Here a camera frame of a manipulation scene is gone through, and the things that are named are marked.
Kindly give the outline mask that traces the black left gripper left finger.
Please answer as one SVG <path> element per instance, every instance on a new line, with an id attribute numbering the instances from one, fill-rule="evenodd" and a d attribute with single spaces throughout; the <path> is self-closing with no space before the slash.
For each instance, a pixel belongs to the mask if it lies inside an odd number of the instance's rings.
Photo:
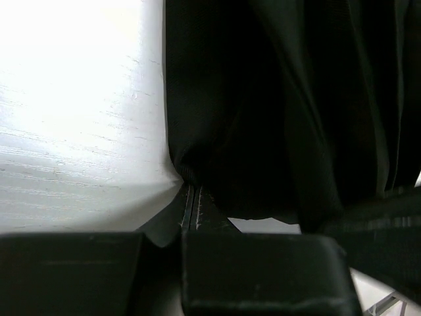
<path id="1" fill-rule="evenodd" d="M 150 284 L 177 271 L 193 188 L 132 232 L 1 236 L 2 315 L 135 315 Z"/>

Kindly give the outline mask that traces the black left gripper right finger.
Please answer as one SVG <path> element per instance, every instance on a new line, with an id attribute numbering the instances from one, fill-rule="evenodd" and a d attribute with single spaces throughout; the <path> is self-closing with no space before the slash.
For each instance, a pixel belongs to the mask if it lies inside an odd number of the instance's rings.
<path id="1" fill-rule="evenodd" d="M 189 187 L 182 220 L 186 315 L 360 315 L 345 254 L 331 238 L 239 231 Z"/>

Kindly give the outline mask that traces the black pleated skirt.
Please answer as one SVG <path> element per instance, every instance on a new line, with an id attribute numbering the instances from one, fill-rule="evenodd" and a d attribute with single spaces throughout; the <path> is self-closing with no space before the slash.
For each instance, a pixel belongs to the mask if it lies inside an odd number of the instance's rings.
<path id="1" fill-rule="evenodd" d="M 167 1 L 169 153 L 230 217 L 294 219 L 420 299 L 420 2 Z"/>

